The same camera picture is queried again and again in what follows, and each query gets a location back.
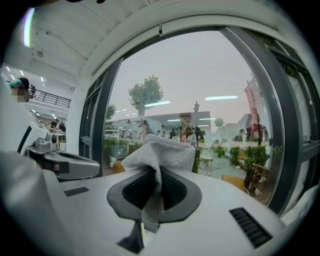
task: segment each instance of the lamp post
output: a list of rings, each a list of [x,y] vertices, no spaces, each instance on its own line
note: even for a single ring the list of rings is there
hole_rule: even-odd
[[[196,146],[198,147],[198,111],[199,111],[199,104],[198,101],[195,101],[194,104],[194,117],[195,117],[195,136],[196,136]]]

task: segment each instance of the fluorescent light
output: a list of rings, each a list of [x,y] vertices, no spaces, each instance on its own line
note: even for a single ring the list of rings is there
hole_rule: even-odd
[[[238,96],[214,96],[214,97],[205,97],[206,101],[215,101],[215,100],[233,100],[238,98]]]
[[[160,101],[160,102],[145,104],[144,106],[148,108],[148,107],[159,106],[159,105],[164,105],[164,104],[169,104],[169,103],[170,103],[170,101],[167,100],[167,101]]]
[[[34,12],[35,9],[30,8],[25,15],[23,23],[23,44],[25,47],[30,47],[31,21]]]

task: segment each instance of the railing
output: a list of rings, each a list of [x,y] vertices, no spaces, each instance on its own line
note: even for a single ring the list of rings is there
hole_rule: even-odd
[[[47,93],[38,89],[36,89],[35,93],[33,94],[31,90],[32,89],[29,87],[30,99],[32,100],[51,103],[65,108],[70,107],[71,99],[60,97],[58,95]]]

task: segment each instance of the black vent grille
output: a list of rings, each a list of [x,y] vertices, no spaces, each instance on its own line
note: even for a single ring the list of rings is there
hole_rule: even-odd
[[[81,193],[87,192],[87,191],[89,191],[89,189],[86,188],[85,186],[82,186],[82,187],[78,187],[78,188],[74,188],[74,189],[70,189],[70,190],[65,190],[64,193],[67,197],[70,197],[70,196],[81,194]]]
[[[272,238],[245,209],[236,208],[230,210],[230,213],[255,248],[260,247]]]

